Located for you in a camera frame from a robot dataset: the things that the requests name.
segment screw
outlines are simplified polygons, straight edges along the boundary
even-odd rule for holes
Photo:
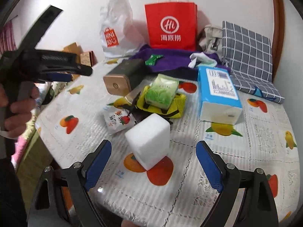
[[[261,169],[261,168],[257,168],[257,173],[259,173],[259,174],[263,174],[263,170]]]
[[[51,170],[51,168],[52,168],[51,166],[47,166],[47,167],[44,168],[44,171],[47,173]]]
[[[81,162],[75,162],[75,163],[73,164],[73,167],[74,167],[75,169],[79,168],[80,166],[81,166]]]
[[[228,169],[231,169],[231,170],[233,170],[235,167],[234,164],[232,164],[232,163],[228,163],[226,166]]]

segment pink curtain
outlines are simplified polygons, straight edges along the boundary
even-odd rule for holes
[[[0,56],[4,51],[16,50],[12,20],[8,21],[0,30]]]

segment hand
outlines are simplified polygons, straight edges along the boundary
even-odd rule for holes
[[[4,127],[7,129],[10,137],[17,137],[25,131],[25,123],[31,119],[31,110],[36,106],[36,101],[34,99],[39,97],[39,90],[37,87],[34,87],[31,90],[31,97],[32,98],[11,104],[10,110],[16,115],[4,121]],[[9,101],[5,94],[4,88],[0,84],[0,107],[6,107],[8,103]]]

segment blue tissue package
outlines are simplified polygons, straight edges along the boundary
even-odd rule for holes
[[[200,120],[234,125],[242,104],[227,70],[199,66]]]

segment tablecloth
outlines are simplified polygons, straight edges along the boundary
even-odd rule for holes
[[[94,66],[91,77],[78,78],[36,121],[42,140],[62,168],[82,161],[103,139],[111,141],[112,155],[96,187],[89,192],[96,206],[101,204],[141,226],[200,226],[218,197],[195,154],[197,142],[205,140],[214,153],[238,169],[263,168],[275,196],[279,221],[296,210],[299,157],[282,105],[238,91],[242,115],[236,125],[221,127],[198,119],[197,91],[189,94],[179,89],[187,100],[183,117],[171,119],[167,161],[173,163],[173,172],[164,186],[157,186],[147,172],[137,173],[125,167],[126,157],[131,158],[132,152],[125,141],[125,130],[114,135],[107,131],[103,107],[117,96],[108,94],[102,76],[113,67],[102,63]],[[266,108],[255,107],[249,99],[263,101]],[[60,123],[65,117],[78,119],[69,134]],[[232,226],[242,196],[239,190],[226,226]]]

